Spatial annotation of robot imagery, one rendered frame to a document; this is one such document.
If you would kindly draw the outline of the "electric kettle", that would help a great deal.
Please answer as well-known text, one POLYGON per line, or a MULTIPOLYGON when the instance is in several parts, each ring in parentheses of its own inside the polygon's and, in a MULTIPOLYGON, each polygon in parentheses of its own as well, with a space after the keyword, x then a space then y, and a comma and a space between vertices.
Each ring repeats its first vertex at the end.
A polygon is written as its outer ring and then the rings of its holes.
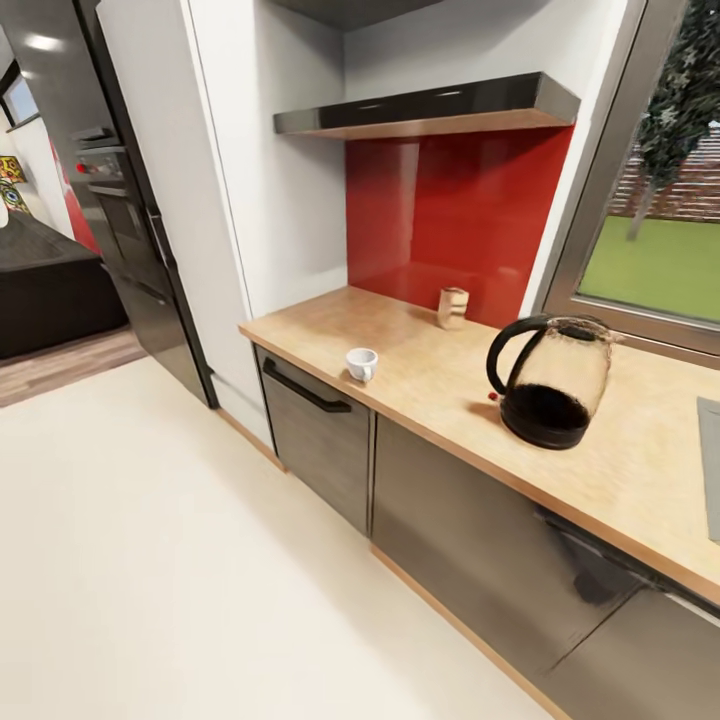
POLYGON ((487 351, 487 377, 509 430, 543 449, 579 445, 609 383, 613 347, 624 337, 585 313, 540 315, 511 323, 487 351), (516 335, 535 334, 513 364, 507 384, 497 358, 516 335))

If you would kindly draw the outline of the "coffee cup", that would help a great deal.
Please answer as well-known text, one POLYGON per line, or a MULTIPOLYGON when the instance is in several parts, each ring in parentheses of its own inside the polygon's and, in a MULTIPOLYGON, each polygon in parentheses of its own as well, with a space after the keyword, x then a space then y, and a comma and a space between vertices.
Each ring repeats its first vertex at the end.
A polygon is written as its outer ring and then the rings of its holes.
POLYGON ((377 367, 377 354, 373 353, 371 349, 365 348, 350 350, 347 353, 346 362, 355 379, 369 383, 371 375, 377 367))

